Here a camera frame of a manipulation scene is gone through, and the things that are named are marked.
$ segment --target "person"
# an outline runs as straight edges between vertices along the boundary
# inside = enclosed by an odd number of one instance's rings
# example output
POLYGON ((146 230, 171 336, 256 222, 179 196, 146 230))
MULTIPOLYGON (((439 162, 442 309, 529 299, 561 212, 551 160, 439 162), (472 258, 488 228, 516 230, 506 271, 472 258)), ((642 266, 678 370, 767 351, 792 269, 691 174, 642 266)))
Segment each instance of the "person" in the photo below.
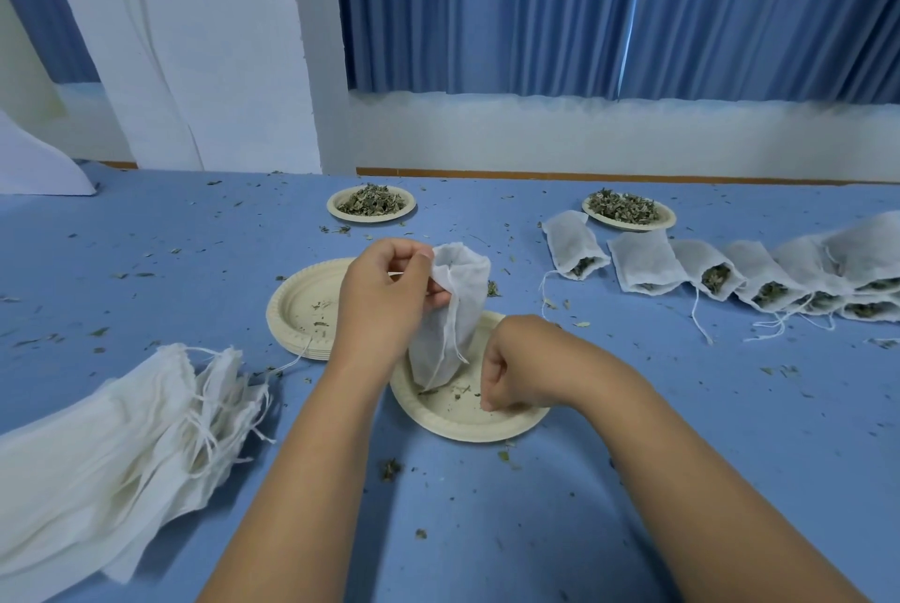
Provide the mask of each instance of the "person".
MULTIPOLYGON (((342 599, 376 405, 423 313, 450 300, 430 279, 433 259, 424 243, 385 238, 347 269, 328 366, 199 603, 342 599)), ((866 600, 610 353, 538 317, 506 317, 485 351, 481 405, 516 402, 591 422, 686 600, 866 600)))

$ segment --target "beige plate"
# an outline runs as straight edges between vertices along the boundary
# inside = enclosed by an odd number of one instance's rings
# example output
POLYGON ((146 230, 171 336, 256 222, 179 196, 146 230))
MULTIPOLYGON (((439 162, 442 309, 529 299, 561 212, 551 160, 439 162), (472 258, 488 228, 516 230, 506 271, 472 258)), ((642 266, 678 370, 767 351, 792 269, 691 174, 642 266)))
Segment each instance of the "beige plate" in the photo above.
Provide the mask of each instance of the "beige plate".
POLYGON ((669 208, 658 201, 653 201, 653 204, 656 206, 656 211, 660 214, 660 218, 656 222, 653 222, 652 224, 626 224, 619 220, 611 220, 609 217, 604 217, 602 214, 598 214, 591 210, 588 206, 588 200, 590 199, 591 197, 588 196, 581 202, 581 210, 585 211, 589 217, 592 217, 598 222, 608 224, 616 229, 622 229, 623 231, 653 231, 656 229, 669 229, 669 227, 675 226, 675 212, 669 210, 669 208))
POLYGON ((429 393, 422 393, 412 380, 410 359, 405 357, 394 369, 390 389, 410 418, 442 438, 460 442, 500 442, 530 430, 549 409, 521 407, 515 410, 481 410, 481 358, 491 331, 503 319, 495 312, 481 313, 472 344, 466 351, 468 364, 453 380, 429 393))
POLYGON ((306 348, 305 357, 328 361, 338 324, 340 285, 353 260, 322 262, 301 269, 281 284, 265 310, 279 345, 296 355, 306 348))
POLYGON ((326 207, 328 207, 329 212, 337 217, 339 220, 344 220, 345 222, 356 222, 357 224, 377 224, 378 222, 390 222, 390 220, 396 220, 400 217, 403 217, 409 214, 413 208, 416 207, 416 199, 412 197, 412 194, 409 191, 405 191, 402 188, 397 188, 397 186, 389 186, 388 191, 392 194, 399 194, 403 196, 403 200, 406 202, 406 206, 393 214, 380 214, 377 217, 361 217, 358 214, 346 214, 338 210, 338 205, 341 205, 347 198, 351 195, 359 191, 359 189, 365 188, 363 186, 352 186, 351 188, 344 188, 343 191, 338 191, 336 194, 332 195, 329 198, 329 201, 326 203, 326 207))

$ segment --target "blue curtain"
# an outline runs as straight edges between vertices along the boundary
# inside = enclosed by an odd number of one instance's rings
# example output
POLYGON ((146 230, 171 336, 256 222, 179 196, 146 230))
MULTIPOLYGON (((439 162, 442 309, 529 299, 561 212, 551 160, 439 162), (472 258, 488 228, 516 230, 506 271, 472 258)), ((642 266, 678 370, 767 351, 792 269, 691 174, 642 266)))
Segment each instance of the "blue curtain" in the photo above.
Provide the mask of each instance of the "blue curtain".
POLYGON ((10 2, 54 82, 100 81, 67 0, 10 2))
POLYGON ((366 92, 615 96, 634 0, 341 0, 366 92))
POLYGON ((900 0, 638 0, 622 97, 900 102, 900 0))

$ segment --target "brown trim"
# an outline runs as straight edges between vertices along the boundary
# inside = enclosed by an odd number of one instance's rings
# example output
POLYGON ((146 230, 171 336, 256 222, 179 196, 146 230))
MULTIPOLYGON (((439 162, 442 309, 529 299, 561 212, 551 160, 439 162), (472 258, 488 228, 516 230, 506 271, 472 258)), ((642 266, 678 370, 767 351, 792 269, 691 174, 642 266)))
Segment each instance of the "brown trim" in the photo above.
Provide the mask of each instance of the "brown trim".
POLYGON ((107 167, 115 167, 116 169, 137 169, 138 163, 127 162, 124 160, 101 160, 107 167))
POLYGON ((841 179, 774 179, 771 177, 668 177, 663 175, 594 175, 579 172, 483 172, 467 169, 398 169, 356 167, 359 177, 444 177, 450 179, 537 179, 578 182, 662 182, 665 184, 789 184, 846 186, 848 184, 896 184, 841 179))

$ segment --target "white drawstring bag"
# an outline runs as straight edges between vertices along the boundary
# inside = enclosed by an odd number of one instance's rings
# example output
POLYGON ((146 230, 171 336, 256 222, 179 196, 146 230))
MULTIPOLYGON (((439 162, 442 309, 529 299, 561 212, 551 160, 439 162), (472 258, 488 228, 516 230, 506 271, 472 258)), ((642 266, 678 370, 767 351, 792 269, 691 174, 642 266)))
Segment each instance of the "white drawstring bag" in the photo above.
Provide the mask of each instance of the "white drawstring bag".
POLYGON ((855 295, 900 290, 900 211, 882 212, 839 231, 823 246, 855 295))
POLYGON ((900 321, 900 292, 893 295, 856 295, 838 309, 854 321, 900 321))
POLYGON ((431 278, 450 291, 450 304, 427 313, 410 344, 413 380, 423 390, 433 390, 450 381, 488 298, 490 260, 462 243, 435 247, 431 278))
POLYGON ((672 240, 672 251, 697 290, 724 302, 746 283, 728 257, 703 240, 672 240))
POLYGON ((187 349, 0 437, 16 478, 0 486, 0 600, 40 603, 100 570, 128 581, 163 524, 227 478, 268 385, 238 377, 231 348, 195 376, 187 349))
POLYGON ((745 283, 735 295, 754 310, 778 313, 808 295, 758 240, 736 240, 723 250, 745 283))
POLYGON ((609 242, 609 252, 624 292, 662 295, 690 280, 665 229, 620 234, 609 242))
POLYGON ((802 314, 836 312, 853 292, 847 280, 838 276, 837 265, 822 243, 822 236, 801 236, 772 252, 772 258, 809 295, 796 305, 802 314))
POLYGON ((595 269, 609 264, 609 255, 597 244, 587 222, 584 212, 567 210, 541 224, 554 267, 573 281, 583 281, 595 269))

